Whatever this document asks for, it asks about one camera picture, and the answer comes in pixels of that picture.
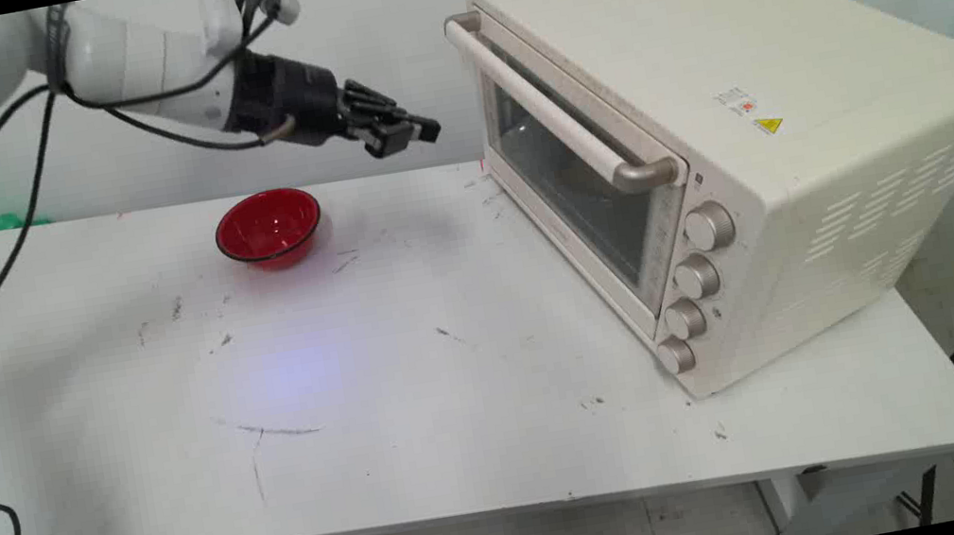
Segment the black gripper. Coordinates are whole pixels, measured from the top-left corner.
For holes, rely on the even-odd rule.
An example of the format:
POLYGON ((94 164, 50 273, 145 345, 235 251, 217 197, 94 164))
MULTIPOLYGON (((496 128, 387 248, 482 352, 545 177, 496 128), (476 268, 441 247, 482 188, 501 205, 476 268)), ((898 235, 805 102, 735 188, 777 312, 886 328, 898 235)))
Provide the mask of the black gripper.
POLYGON ((327 69, 248 51, 235 59, 229 112, 229 131, 237 134, 263 135, 292 119, 292 130, 281 137, 288 144, 321 147, 331 137, 352 136, 376 160, 412 142, 434 144, 442 133, 440 122, 405 110, 355 79, 344 80, 340 89, 327 69))

